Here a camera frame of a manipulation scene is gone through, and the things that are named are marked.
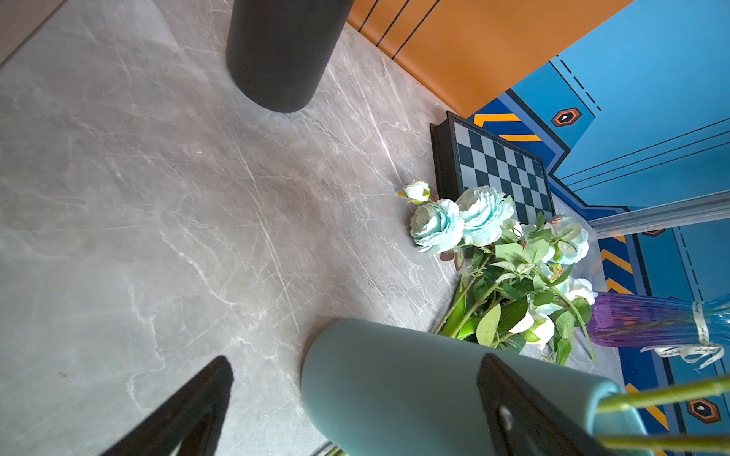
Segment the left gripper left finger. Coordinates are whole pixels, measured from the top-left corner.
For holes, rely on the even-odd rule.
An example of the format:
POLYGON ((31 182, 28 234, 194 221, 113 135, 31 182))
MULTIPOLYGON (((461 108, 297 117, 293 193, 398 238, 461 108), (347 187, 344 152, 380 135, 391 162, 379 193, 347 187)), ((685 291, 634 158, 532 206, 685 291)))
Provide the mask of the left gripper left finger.
POLYGON ((104 454, 213 455, 221 438, 233 381, 227 358, 214 358, 104 454))

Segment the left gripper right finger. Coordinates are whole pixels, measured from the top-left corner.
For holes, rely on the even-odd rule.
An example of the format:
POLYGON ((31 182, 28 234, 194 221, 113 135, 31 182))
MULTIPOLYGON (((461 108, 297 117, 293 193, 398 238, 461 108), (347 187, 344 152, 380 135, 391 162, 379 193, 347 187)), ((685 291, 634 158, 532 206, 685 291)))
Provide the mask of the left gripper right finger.
POLYGON ((610 455, 496 355, 485 355, 477 389, 495 455, 610 455))

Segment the deep pink rose stem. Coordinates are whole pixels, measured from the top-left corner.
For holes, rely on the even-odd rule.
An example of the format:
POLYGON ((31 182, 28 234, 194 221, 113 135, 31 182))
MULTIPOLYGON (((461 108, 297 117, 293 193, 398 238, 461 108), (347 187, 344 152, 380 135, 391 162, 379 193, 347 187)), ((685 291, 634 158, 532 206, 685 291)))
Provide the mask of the deep pink rose stem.
POLYGON ((639 393, 616 394, 602 399, 597 413, 624 412, 629 409, 647 409, 666 404, 680 403, 719 396, 729 391, 729 375, 701 380, 685 385, 674 385, 639 393))

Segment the bunch of pink flowers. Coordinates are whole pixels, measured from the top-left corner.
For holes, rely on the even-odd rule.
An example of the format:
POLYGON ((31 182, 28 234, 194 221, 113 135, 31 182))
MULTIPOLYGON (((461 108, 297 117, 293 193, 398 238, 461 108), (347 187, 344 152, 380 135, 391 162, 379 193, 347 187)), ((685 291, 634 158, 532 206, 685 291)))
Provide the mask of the bunch of pink flowers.
POLYGON ((589 232, 565 216, 522 224, 513 199, 490 186, 452 201, 414 180, 399 196, 414 205, 417 250, 461 274, 435 333, 515 353, 548 350, 549 361, 566 365, 598 298, 589 280, 572 273, 589 253, 589 232))

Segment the teal ceramic vase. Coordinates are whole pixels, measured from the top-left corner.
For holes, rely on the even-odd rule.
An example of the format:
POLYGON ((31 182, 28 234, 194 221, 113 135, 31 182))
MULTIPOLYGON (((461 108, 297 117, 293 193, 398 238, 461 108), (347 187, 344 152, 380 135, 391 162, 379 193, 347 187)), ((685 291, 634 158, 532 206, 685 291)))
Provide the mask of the teal ceramic vase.
POLYGON ((496 355, 588 435, 646 436, 639 412, 598 414, 623 387, 594 374, 470 342, 342 319, 312 342, 302 398, 348 455, 497 455, 478 376, 496 355))

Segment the light pink rose stem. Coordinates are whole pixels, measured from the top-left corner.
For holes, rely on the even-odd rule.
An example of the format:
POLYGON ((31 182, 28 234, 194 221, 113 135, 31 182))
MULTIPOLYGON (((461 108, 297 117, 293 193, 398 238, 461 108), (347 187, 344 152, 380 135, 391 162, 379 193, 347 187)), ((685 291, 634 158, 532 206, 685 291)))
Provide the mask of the light pink rose stem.
POLYGON ((613 450, 669 450, 729 454, 729 435, 596 435, 595 439, 613 450))

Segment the black cylindrical vase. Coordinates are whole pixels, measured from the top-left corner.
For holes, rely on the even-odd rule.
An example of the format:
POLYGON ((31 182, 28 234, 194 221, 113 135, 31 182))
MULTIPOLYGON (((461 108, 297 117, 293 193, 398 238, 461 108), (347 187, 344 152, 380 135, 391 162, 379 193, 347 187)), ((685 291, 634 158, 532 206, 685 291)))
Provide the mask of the black cylindrical vase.
POLYGON ((239 90, 292 113, 312 100, 352 9, 340 0, 236 0, 225 48, 239 90))

